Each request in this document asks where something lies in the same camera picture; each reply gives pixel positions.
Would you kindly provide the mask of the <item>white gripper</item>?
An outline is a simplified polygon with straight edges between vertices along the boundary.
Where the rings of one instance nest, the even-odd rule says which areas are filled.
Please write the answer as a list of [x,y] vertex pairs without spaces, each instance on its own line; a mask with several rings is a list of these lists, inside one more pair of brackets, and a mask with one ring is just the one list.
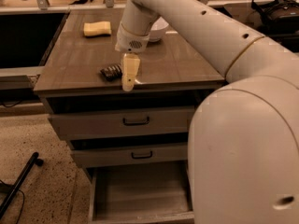
[[121,84],[124,91],[131,91],[135,85],[140,59],[134,53],[143,52],[150,40],[149,35],[134,35],[120,24],[115,50],[125,53],[121,59]]

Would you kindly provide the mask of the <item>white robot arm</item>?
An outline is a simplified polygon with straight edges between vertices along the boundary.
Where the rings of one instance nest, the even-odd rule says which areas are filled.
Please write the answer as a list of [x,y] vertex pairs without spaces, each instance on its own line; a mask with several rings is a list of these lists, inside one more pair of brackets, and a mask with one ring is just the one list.
[[197,108],[188,175],[195,224],[299,224],[298,57],[195,0],[127,0],[122,52],[163,17],[226,80]]

